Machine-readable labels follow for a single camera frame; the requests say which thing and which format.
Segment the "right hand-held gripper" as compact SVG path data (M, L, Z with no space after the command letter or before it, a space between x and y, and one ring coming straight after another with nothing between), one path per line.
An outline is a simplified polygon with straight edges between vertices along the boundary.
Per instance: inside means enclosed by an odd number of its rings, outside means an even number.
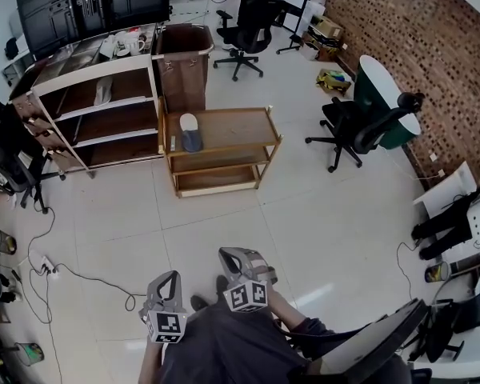
M267 287L277 282L277 275L259 252L223 249L222 268L228 281L223 294L232 312L252 313L268 306Z

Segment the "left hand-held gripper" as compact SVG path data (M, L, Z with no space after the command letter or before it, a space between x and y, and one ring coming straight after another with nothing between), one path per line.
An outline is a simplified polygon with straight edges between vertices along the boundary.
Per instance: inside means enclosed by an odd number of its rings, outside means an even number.
M182 280L177 271L167 271L147 287L147 299L139 311L148 339L153 343L173 344L183 338L189 314L182 307Z

